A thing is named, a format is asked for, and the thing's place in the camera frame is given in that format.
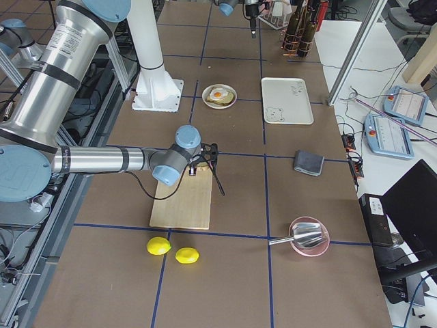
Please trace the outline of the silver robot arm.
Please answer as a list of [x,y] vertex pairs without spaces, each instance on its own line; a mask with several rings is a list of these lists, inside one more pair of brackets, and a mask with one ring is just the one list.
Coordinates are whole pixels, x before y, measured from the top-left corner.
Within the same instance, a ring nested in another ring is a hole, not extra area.
[[249,22],[251,37],[256,38],[257,30],[257,17],[260,14],[260,6],[262,1],[258,0],[218,0],[213,1],[215,6],[219,8],[219,11],[225,15],[230,16],[237,5],[242,6],[242,16]]
[[174,185],[185,169],[204,158],[199,131],[179,127],[166,150],[60,146],[56,135],[98,47],[127,21],[141,72],[136,110],[178,109],[183,82],[165,70],[151,1],[60,1],[57,27],[10,118],[1,123],[1,200],[39,195],[53,174],[151,171]]

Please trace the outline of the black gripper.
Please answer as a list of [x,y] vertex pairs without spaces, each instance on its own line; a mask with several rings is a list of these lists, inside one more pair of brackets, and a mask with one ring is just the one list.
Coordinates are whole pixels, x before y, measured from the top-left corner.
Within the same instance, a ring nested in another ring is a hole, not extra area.
[[197,175],[197,166],[201,165],[207,165],[212,169],[212,161],[207,161],[201,154],[196,156],[194,158],[194,161],[191,162],[191,166],[189,168],[189,176],[196,176]]
[[244,0],[244,16],[249,20],[252,38],[256,38],[256,18],[258,15],[259,1]]

